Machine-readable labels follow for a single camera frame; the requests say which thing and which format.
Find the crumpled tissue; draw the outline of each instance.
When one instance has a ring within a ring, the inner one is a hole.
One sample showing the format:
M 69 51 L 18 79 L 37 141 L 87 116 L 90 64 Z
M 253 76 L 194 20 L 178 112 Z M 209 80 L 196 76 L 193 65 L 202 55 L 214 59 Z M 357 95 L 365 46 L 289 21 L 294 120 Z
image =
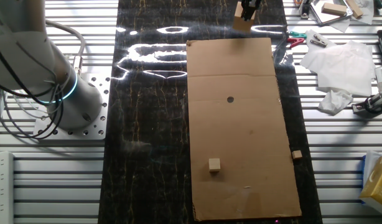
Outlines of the crumpled tissue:
M 318 109 L 324 113 L 335 115 L 352 101 L 353 97 L 347 91 L 331 89 L 318 105 Z
M 317 73 L 319 90 L 327 92 L 320 110 L 337 114 L 353 100 L 352 94 L 371 95 L 371 79 L 375 77 L 371 47 L 352 41 L 337 46 L 312 30 L 306 35 L 309 52 L 300 64 Z M 327 47 L 311 44 L 314 35 L 326 42 Z

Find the small wooden cube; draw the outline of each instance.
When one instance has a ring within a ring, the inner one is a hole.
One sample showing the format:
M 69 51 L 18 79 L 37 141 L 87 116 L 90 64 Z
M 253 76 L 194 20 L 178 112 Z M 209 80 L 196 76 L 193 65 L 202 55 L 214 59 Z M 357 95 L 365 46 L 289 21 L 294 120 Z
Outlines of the small wooden cube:
M 294 151 L 292 152 L 292 157 L 293 159 L 302 159 L 302 151 Z
M 209 172 L 220 171 L 220 159 L 209 159 Z

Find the cardboard sheet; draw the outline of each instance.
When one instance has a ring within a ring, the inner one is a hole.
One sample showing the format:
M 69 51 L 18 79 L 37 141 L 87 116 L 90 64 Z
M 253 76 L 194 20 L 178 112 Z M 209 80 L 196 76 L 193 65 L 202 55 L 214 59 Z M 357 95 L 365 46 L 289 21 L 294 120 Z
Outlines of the cardboard sheet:
M 194 218 L 300 216 L 271 40 L 190 41 L 187 70 Z

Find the hole in cardboard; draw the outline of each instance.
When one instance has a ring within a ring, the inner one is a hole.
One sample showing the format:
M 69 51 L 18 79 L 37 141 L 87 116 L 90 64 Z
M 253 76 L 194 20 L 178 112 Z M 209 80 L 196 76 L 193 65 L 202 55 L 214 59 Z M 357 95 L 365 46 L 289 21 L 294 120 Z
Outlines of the hole in cardboard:
M 227 98 L 227 102 L 229 102 L 229 103 L 234 102 L 234 98 L 233 98 L 232 96 L 228 97 L 228 98 Z

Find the cable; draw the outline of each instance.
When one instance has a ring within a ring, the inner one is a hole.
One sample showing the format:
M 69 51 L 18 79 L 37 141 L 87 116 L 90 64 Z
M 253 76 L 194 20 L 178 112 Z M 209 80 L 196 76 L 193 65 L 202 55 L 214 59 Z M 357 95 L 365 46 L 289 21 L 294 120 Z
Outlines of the cable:
M 0 112 L 0 121 L 1 121 L 1 124 L 4 126 L 4 128 L 6 129 L 6 131 L 10 134 L 12 134 L 13 136 L 17 137 L 17 138 L 27 138 L 27 139 L 36 139 L 36 140 L 42 140 L 42 139 L 45 139 L 45 138 L 48 138 L 49 136 L 51 136 L 53 133 L 55 133 L 55 131 L 57 130 L 59 124 L 61 123 L 61 120 L 62 120 L 62 116 L 63 116 L 63 103 L 61 103 L 61 114 L 60 114 L 60 117 L 58 118 L 58 121 L 57 121 L 57 124 L 55 125 L 55 127 L 53 128 L 53 130 L 46 136 L 42 137 L 42 138 L 37 138 L 38 136 L 44 134 L 47 132 L 47 130 L 53 125 L 56 117 L 57 117 L 57 113 L 54 114 L 53 118 L 52 118 L 52 121 L 50 122 L 50 124 L 44 129 L 42 130 L 40 133 L 34 135 L 34 136 L 30 136 L 28 135 L 27 133 L 25 133 L 20 127 L 18 127 L 18 125 L 14 122 L 14 120 L 12 119 L 11 117 L 11 114 L 9 112 L 9 109 L 7 107 L 7 101 L 6 101 L 6 98 L 4 97 L 4 93 L 3 92 L 0 92 L 0 101 L 1 101 L 1 98 L 3 97 L 3 102 L 4 102 L 4 106 L 5 106 L 5 110 L 6 110 L 6 113 L 10 119 L 10 121 L 13 123 L 13 125 L 24 135 L 24 136 L 20 136 L 18 134 L 15 134 L 13 133 L 6 125 L 5 121 L 3 120 L 2 116 L 1 116 L 1 112 Z M 59 106 L 59 98 L 62 97 L 62 94 L 60 94 L 60 96 L 56 96 L 56 99 L 55 99 L 55 102 L 56 102 L 56 105 Z
M 65 26 L 65 25 L 62 25 L 62 24 L 59 24 L 57 22 L 53 22 L 53 21 L 50 21 L 50 20 L 47 20 L 47 19 L 46 19 L 46 24 L 50 25 L 50 26 L 53 26 L 55 28 L 67 31 L 67 32 L 75 35 L 76 37 L 78 37 L 78 39 L 80 40 L 80 49 L 79 49 L 79 52 L 78 52 L 78 56 L 82 56 L 83 52 L 85 51 L 86 41 L 85 41 L 85 38 L 78 31 L 72 29 L 69 26 Z
M 48 106 L 51 104 L 50 103 L 44 103 L 44 102 L 41 102 L 39 99 L 37 99 L 35 97 L 35 95 L 33 95 L 27 88 L 26 86 L 21 82 L 21 80 L 18 78 L 17 74 L 15 73 L 15 71 L 11 68 L 11 66 L 9 65 L 9 63 L 7 62 L 7 60 L 4 58 L 3 54 L 1 53 L 0 51 L 0 61 L 3 63 L 3 65 L 5 66 L 5 68 L 9 71 L 9 73 L 11 74 L 11 76 L 15 79 L 15 81 L 17 82 L 17 84 L 35 101 L 37 102 L 38 104 L 41 104 L 41 105 L 44 105 L 44 106 Z
M 48 116 L 36 116 L 36 115 L 33 115 L 31 114 L 30 112 L 28 112 L 23 106 L 22 106 L 22 103 L 17 99 L 17 96 L 14 95 L 14 100 L 16 101 L 16 103 L 18 104 L 18 106 L 21 108 L 21 110 L 23 112 L 25 112 L 26 114 L 28 114 L 29 116 L 33 117 L 33 118 L 37 118 L 37 119 L 45 119 L 45 118 L 48 118 Z
M 46 90 L 46 91 L 44 91 L 42 93 L 34 94 L 34 96 L 44 96 L 44 95 L 48 94 L 50 91 L 52 91 L 53 88 L 54 88 L 54 86 L 52 86 L 49 90 Z M 10 94 L 19 96 L 19 97 L 25 97 L 25 98 L 31 97 L 30 95 L 25 95 L 25 94 L 21 94 L 21 93 L 17 93 L 17 92 L 14 92 L 12 90 L 9 90 L 8 88 L 6 88 L 6 87 L 4 87 L 2 85 L 0 85 L 0 89 L 4 90 L 4 91 L 6 91 L 6 92 L 8 92 Z

